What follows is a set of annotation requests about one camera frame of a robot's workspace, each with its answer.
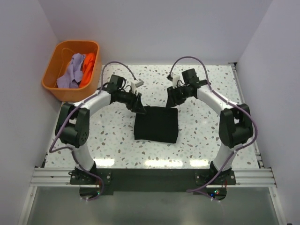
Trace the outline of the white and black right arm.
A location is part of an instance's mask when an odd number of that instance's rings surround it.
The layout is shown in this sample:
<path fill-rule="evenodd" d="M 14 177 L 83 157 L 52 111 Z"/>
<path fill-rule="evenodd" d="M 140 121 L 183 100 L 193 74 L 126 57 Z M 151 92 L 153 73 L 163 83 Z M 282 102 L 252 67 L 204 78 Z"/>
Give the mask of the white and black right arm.
<path fill-rule="evenodd" d="M 221 141 L 217 156 L 210 163 L 207 184 L 220 184 L 232 170 L 232 162 L 243 144 L 252 138 L 253 125 L 247 104 L 236 105 L 212 89 L 208 79 L 200 80 L 194 69 L 182 72 L 182 76 L 168 75 L 172 86 L 167 88 L 166 107 L 183 104 L 195 97 L 209 106 L 219 116 L 218 137 Z"/>

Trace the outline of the black t shirt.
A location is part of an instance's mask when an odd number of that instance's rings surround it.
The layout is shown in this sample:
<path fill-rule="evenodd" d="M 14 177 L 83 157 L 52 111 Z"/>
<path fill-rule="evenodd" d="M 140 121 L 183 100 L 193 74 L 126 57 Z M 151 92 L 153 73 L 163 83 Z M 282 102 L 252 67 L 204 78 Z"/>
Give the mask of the black t shirt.
<path fill-rule="evenodd" d="M 146 114 L 137 114 L 134 139 L 174 144 L 179 135 L 178 109 L 146 106 Z"/>

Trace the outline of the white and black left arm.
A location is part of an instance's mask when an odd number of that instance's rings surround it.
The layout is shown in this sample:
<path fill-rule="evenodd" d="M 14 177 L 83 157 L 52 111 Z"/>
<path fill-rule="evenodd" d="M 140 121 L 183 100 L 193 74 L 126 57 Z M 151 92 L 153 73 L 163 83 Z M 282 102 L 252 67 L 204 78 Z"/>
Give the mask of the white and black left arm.
<path fill-rule="evenodd" d="M 75 161 L 75 169 L 69 173 L 73 184 L 104 184 L 87 145 L 93 114 L 115 102 L 124 104 L 133 113 L 146 113 L 141 102 L 142 95 L 136 91 L 144 82 L 131 82 L 129 91 L 125 90 L 125 83 L 123 77 L 112 75 L 110 81 L 96 89 L 91 96 L 80 102 L 62 105 L 55 128 L 55 140 L 60 140 L 64 148 L 71 151 Z"/>

